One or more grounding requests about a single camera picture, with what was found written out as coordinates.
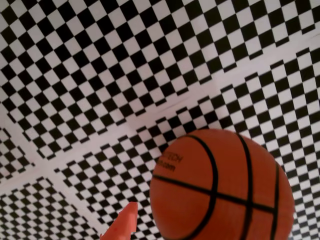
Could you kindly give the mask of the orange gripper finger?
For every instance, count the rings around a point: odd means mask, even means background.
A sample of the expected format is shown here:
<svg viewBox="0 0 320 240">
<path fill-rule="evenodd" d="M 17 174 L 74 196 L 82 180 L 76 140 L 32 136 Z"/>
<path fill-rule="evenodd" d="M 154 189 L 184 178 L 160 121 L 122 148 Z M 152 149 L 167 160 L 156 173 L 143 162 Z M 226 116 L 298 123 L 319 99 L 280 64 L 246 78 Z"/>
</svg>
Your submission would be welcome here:
<svg viewBox="0 0 320 240">
<path fill-rule="evenodd" d="M 118 214 L 104 234 L 100 234 L 100 240 L 130 240 L 132 233 L 137 231 L 138 203 L 129 202 Z"/>
</svg>

